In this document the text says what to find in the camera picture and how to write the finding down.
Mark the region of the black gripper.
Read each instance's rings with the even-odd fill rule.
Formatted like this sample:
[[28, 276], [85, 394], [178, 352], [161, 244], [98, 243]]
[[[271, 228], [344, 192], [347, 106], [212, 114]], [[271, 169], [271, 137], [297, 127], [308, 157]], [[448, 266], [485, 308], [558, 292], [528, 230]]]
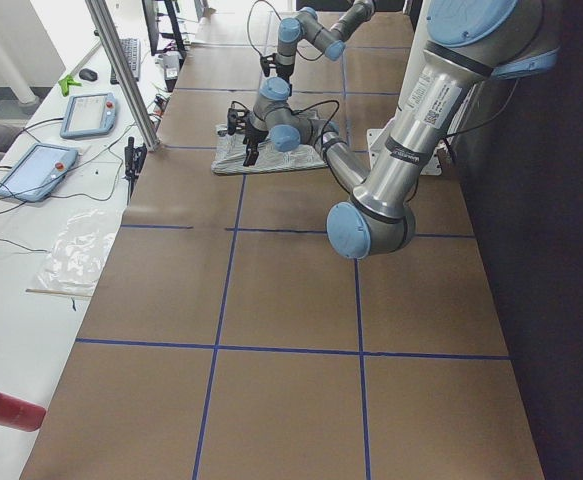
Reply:
[[285, 82], [291, 82], [293, 75], [293, 58], [281, 55], [279, 53], [272, 53], [270, 55], [261, 55], [259, 58], [260, 68], [266, 78], [275, 72], [276, 76], [283, 79]]
[[266, 125], [244, 104], [232, 101], [227, 111], [227, 134], [242, 134], [246, 145], [244, 167], [254, 166], [259, 156], [258, 146], [268, 135]]

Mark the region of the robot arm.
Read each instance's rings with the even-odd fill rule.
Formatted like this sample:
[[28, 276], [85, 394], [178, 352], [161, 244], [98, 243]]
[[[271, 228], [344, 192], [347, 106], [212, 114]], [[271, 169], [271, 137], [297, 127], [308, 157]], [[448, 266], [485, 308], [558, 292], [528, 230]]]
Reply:
[[311, 7], [303, 7], [293, 16], [280, 21], [277, 32], [277, 51], [271, 55], [260, 56], [260, 66], [265, 77], [271, 70], [287, 83], [295, 69], [300, 41], [307, 41], [327, 59], [338, 60], [345, 44], [353, 33], [376, 12], [376, 2], [371, 0], [354, 1], [352, 6], [330, 28], [318, 21], [317, 12]]
[[242, 133], [247, 165], [264, 141], [288, 152], [315, 148], [348, 199], [327, 217], [332, 247], [343, 257], [363, 259], [405, 247], [415, 233], [407, 197], [470, 89], [488, 79], [520, 78], [551, 69], [559, 51], [559, 1], [434, 1], [427, 14], [424, 64], [404, 106], [395, 114], [371, 167], [361, 164], [336, 127], [291, 109], [290, 77], [297, 46], [307, 41], [337, 60], [345, 44], [375, 14], [372, 1], [355, 1], [331, 27], [305, 7], [284, 19], [278, 49], [265, 57], [265, 81], [252, 108], [231, 108], [230, 133]]

